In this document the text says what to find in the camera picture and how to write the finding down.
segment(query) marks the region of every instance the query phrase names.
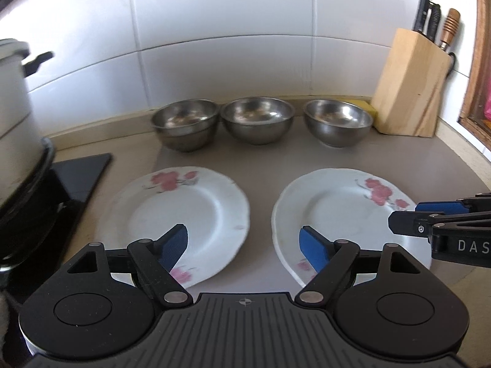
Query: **white plate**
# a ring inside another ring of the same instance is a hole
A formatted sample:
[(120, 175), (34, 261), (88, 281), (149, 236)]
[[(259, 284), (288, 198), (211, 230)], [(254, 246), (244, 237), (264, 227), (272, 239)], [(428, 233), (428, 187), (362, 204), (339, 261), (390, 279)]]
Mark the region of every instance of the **white plate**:
[[(172, 167), (128, 184), (97, 226), (106, 249), (158, 239), (175, 224), (188, 229), (188, 248), (171, 275), (190, 287), (220, 272), (246, 240), (249, 202), (235, 182), (203, 167)], [(132, 284), (129, 274), (113, 274)]]
[[(345, 239), (362, 249), (385, 243), (403, 246), (426, 267), (431, 248), (425, 238), (394, 235), (387, 218), (394, 210), (414, 210), (414, 202), (383, 178), (352, 169), (321, 169), (290, 183), (274, 205), (273, 244), (288, 272), (305, 286), (316, 272), (299, 247), (299, 231), (311, 226), (331, 241)], [(357, 282), (372, 274), (358, 275)]]

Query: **screw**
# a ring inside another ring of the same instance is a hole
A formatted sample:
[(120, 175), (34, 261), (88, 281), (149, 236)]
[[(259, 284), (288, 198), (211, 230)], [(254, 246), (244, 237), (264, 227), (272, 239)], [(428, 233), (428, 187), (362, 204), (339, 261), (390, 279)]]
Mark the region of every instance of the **screw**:
[(300, 300), (304, 303), (315, 304), (322, 302), (324, 296), (322, 296), (322, 293), (316, 292), (315, 290), (308, 290), (300, 294)]
[(183, 303), (187, 299), (188, 299), (188, 295), (178, 290), (168, 292), (164, 295), (164, 300), (168, 303), (173, 303), (173, 304)]

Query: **sponge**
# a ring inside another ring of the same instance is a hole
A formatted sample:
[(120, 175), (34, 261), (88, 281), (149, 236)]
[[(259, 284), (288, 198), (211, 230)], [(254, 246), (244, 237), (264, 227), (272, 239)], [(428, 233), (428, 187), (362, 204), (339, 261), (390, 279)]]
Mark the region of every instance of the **sponge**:
[(368, 112), (370, 116), (373, 117), (373, 120), (377, 117), (377, 110), (367, 101), (363, 101), (362, 99), (343, 99), (343, 101), (359, 106), (361, 109)]

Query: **backsplash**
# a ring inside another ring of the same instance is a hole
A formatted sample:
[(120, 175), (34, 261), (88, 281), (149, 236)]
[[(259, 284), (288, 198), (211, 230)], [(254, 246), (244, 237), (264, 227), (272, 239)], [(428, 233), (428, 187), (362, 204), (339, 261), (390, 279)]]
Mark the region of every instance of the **backsplash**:
[[(457, 123), (475, 37), (476, 0), (434, 0), (461, 12), (440, 116)], [(371, 97), (398, 27), (418, 0), (16, 0), (0, 38), (56, 56), (28, 78), (44, 134), (186, 98)]]

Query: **bowl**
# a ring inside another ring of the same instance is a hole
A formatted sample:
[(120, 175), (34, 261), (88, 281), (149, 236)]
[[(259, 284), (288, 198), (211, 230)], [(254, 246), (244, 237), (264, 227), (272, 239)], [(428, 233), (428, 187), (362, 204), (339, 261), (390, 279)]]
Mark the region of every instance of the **bowl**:
[(225, 104), (220, 114), (232, 136), (252, 145), (264, 145), (286, 134), (295, 109), (281, 99), (251, 97)]
[(373, 118), (360, 107), (335, 99), (315, 99), (303, 108), (310, 133), (326, 145), (350, 147), (370, 131)]
[(207, 99), (186, 99), (159, 109), (152, 126), (166, 147), (181, 152), (200, 149), (217, 132), (218, 105)]

